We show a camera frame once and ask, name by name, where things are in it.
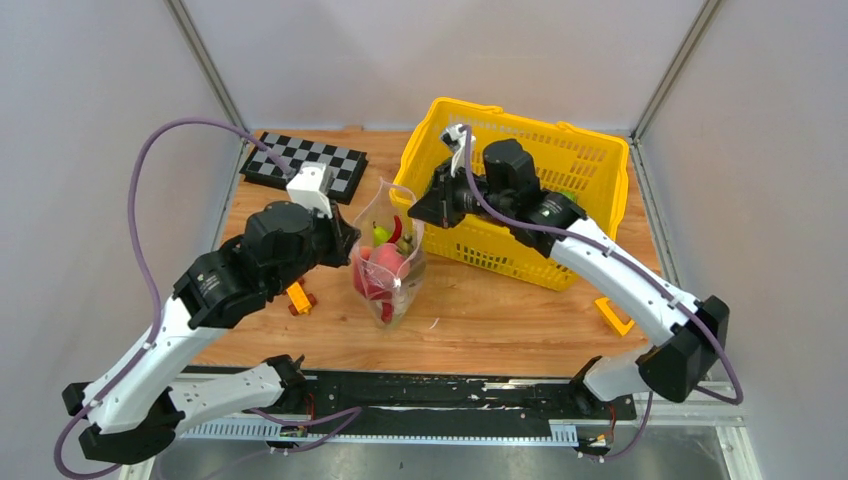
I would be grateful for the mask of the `red toy chili pepper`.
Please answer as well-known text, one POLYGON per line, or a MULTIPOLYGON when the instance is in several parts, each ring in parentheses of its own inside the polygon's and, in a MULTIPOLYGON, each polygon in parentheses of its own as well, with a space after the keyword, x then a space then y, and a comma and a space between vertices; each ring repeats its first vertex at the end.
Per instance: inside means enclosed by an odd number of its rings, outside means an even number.
POLYGON ((396 244, 403 236, 403 222, 398 215, 393 216, 393 230, 387 242, 396 244))

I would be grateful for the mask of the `green toy pear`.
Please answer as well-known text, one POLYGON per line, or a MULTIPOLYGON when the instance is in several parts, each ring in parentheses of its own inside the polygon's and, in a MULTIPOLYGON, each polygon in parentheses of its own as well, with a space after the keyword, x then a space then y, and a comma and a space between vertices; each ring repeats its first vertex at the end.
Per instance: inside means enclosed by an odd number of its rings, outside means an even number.
POLYGON ((374 225, 372 229, 373 247, 377 248, 384 243, 387 243, 391 238, 392 233, 385 227, 374 225))

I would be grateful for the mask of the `clear zip top bag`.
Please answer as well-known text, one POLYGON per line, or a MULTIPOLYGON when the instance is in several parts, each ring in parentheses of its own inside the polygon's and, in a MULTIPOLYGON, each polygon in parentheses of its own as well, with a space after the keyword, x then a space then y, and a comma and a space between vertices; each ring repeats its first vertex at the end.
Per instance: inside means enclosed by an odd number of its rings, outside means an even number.
POLYGON ((354 220, 360 237, 351 251, 352 285, 379 328, 403 319, 425 278, 425 225, 408 215, 417 197, 384 179, 354 220))

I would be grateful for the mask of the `yellow plastic basket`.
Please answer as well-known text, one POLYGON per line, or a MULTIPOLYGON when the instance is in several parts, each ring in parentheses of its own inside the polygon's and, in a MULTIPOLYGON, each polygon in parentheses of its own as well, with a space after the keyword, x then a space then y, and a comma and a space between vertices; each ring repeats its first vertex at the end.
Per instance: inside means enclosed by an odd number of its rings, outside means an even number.
MULTIPOLYGON (((412 197, 423 196, 434 169, 451 156, 440 136, 447 127, 459 123, 470 125, 476 138, 472 153, 475 174, 483 171, 485 146, 515 139, 532 155, 543 188, 575 196, 577 204, 607 236, 616 237, 629 185, 629 146, 623 139, 449 97, 433 101, 407 142, 394 179, 405 190, 390 196, 395 207, 407 211, 412 197)), ((425 226, 422 246, 428 253, 554 291, 569 288, 577 279, 565 267, 517 242, 507 228, 476 216, 466 217, 451 229, 425 226)))

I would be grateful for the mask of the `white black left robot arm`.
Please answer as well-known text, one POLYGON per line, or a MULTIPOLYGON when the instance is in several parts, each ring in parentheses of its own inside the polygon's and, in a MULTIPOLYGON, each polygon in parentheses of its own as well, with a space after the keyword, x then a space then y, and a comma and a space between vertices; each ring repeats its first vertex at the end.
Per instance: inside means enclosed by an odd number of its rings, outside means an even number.
POLYGON ((264 309, 316 266, 349 264, 360 231, 341 216, 290 201, 252 214, 244 232, 199 256, 175 283, 159 318, 100 379, 72 383, 67 412, 85 419, 85 458, 132 465, 165 450, 197 425, 251 408, 298 411, 306 400, 297 359, 178 387, 176 376, 209 344, 264 309))

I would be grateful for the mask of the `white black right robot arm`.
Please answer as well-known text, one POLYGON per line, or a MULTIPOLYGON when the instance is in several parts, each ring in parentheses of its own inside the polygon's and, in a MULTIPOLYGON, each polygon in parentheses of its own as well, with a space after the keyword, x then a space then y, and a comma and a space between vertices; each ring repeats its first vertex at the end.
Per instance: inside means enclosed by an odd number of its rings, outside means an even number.
POLYGON ((667 282, 617 245, 576 202, 543 188, 533 157, 517 140, 487 145, 481 175, 470 168, 473 136, 458 130, 441 140, 451 155, 410 207, 412 218, 451 229, 475 215, 507 228, 518 243, 595 286, 651 341, 643 349, 589 360, 572 379, 577 413, 596 417, 612 400, 633 393, 681 403, 705 390, 700 382, 708 371, 728 361, 724 301, 699 299, 667 282))

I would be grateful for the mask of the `yellow red toy block car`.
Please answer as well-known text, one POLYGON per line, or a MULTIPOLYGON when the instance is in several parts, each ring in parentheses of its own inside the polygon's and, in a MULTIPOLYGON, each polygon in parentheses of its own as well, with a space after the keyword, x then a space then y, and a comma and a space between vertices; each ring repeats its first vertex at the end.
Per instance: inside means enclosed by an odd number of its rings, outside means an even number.
POLYGON ((288 309, 293 316, 310 314, 318 304, 317 298, 304 290, 305 279, 299 278, 293 282, 285 291, 289 298, 288 309))

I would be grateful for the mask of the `black white checkerboard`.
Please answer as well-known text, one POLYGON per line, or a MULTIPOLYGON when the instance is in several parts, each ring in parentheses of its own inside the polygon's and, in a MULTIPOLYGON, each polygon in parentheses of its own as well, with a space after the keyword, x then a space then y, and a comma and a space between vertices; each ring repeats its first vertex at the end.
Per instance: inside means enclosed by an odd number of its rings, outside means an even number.
MULTIPOLYGON (((292 137, 272 131, 258 131, 256 137, 289 167, 299 170, 304 162, 321 163, 331 173, 327 196, 349 204, 368 166, 366 153, 347 147, 292 137)), ((286 189, 282 169, 267 153, 253 147, 239 171, 246 182, 280 190, 286 189)))

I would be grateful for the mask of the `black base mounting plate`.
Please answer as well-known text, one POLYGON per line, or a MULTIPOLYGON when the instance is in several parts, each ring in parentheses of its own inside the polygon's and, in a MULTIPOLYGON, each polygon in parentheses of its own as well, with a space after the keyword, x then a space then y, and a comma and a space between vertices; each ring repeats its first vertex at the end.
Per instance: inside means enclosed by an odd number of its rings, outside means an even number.
POLYGON ((629 397, 581 408, 564 378, 465 376, 307 370, 305 383, 265 413, 323 418, 359 407, 349 435, 397 437, 542 438, 550 423, 636 418, 629 397))

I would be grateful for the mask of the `yellow triangular plastic piece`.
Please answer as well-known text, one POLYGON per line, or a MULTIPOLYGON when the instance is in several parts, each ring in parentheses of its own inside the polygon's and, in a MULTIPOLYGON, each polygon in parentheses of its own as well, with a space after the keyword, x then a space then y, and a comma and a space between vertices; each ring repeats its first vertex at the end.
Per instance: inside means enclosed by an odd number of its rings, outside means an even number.
POLYGON ((605 323, 620 337, 625 337, 635 326, 632 318, 620 316, 608 297, 600 297, 594 301, 594 306, 605 323))

